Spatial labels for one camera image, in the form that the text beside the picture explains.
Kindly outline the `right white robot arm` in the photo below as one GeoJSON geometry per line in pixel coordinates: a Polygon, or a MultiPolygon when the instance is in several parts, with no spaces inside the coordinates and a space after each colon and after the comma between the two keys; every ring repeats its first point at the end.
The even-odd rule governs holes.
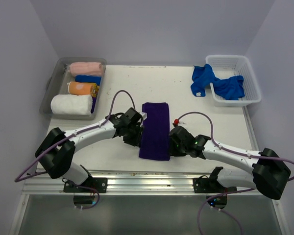
{"type": "Polygon", "coordinates": [[[184,127],[176,126],[169,132],[171,156],[189,155],[236,167],[236,170],[215,168],[208,181],[210,190],[242,187],[258,190],[264,196],[279,200],[291,175],[290,169],[271,149],[261,152],[243,150],[215,142],[211,137],[194,137],[184,127]]]}

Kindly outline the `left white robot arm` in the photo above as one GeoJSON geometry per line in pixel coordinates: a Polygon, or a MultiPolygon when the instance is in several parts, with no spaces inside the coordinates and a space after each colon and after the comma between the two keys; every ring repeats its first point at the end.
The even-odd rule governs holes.
{"type": "Polygon", "coordinates": [[[147,113],[129,108],[125,113],[109,114],[103,120],[84,128],[62,131],[52,129],[35,153],[35,157],[52,179],[66,179],[81,191],[95,187],[89,171],[73,162],[79,150],[99,141],[122,137],[123,142],[139,147],[143,121],[147,113]]]}

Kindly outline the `orange polka dot towel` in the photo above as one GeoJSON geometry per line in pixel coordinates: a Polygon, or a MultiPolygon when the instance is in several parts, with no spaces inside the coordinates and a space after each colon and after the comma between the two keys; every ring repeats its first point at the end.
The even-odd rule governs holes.
{"type": "Polygon", "coordinates": [[[68,84],[68,93],[73,95],[91,95],[96,97],[99,86],[96,83],[70,82],[68,84]]]}

